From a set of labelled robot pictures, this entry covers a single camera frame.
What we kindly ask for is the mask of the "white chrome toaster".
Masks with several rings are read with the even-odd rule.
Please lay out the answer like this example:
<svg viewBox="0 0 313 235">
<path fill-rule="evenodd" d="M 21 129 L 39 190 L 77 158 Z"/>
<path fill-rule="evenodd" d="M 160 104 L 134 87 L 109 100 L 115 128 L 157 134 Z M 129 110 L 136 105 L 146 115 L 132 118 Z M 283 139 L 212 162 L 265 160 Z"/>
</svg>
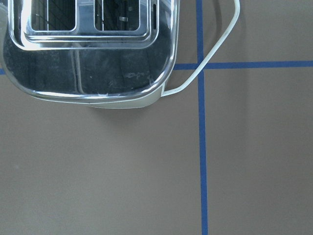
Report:
<svg viewBox="0 0 313 235">
<path fill-rule="evenodd" d="M 146 107 L 165 95 L 179 10 L 178 0 L 3 0 L 0 63 L 37 99 Z"/>
</svg>

